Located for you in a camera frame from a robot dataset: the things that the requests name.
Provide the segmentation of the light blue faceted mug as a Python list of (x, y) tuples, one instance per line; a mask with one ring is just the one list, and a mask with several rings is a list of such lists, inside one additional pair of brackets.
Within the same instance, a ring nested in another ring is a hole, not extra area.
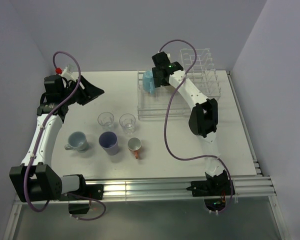
[(151, 95), (155, 94), (154, 77), (153, 77), (153, 72), (151, 70), (148, 70), (143, 73), (142, 85), (143, 85), (143, 90), (145, 92)]

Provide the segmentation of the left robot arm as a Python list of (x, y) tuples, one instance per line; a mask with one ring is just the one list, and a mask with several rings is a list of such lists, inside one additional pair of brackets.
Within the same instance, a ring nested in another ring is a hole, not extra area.
[(82, 174), (59, 176), (51, 168), (52, 153), (69, 106), (84, 106), (104, 94), (104, 90), (83, 76), (73, 80), (57, 74), (44, 78), (44, 88), (31, 145), (21, 164), (10, 169), (9, 177), (23, 203), (59, 200), (67, 193), (81, 200), (88, 193), (85, 178)]

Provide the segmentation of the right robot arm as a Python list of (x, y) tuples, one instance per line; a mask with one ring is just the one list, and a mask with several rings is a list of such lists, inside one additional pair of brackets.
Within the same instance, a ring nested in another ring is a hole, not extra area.
[(197, 136), (202, 143), (206, 142), (206, 144), (212, 148), (213, 153), (217, 153), (218, 146), (215, 143), (217, 125), (219, 123), (217, 100), (215, 98), (209, 99), (188, 78), (188, 72), (193, 65), (187, 70), (184, 70), (179, 62), (171, 62), (168, 54), (164, 51), (159, 51), (153, 55), (151, 59), (154, 64), (152, 68), (154, 86), (156, 88), (163, 86), (172, 86), (174, 88), (174, 92), (167, 105), (163, 127), (164, 144), (168, 153), (174, 159), (184, 162), (197, 159), (210, 160), (214, 168), (210, 170), (207, 167), (205, 169), (206, 180), (203, 181), (200, 187), (196, 185), (193, 186), (192, 192), (200, 194), (201, 197), (226, 194), (232, 198), (235, 193), (232, 177), (227, 166), (219, 156), (204, 154), (188, 158), (178, 157), (171, 151), (167, 138), (168, 117), (171, 104), (175, 94), (179, 93), (191, 110), (188, 120), (190, 131)]

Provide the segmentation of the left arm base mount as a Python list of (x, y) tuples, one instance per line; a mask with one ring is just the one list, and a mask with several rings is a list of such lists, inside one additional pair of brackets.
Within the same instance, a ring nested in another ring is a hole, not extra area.
[(79, 218), (92, 218), (92, 213), (102, 214), (104, 212), (103, 204), (96, 202), (101, 201), (104, 194), (103, 184), (88, 184), (83, 192), (73, 191), (73, 195), (61, 195), (60, 202), (68, 203), (68, 212)]

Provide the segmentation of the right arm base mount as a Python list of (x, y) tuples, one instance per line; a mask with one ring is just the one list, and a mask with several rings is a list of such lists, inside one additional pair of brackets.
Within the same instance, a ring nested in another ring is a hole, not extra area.
[(186, 190), (191, 192), (192, 197), (215, 197), (205, 199), (204, 204), (209, 212), (216, 214), (227, 207), (227, 197), (231, 201), (235, 194), (233, 183), (228, 179), (192, 181)]

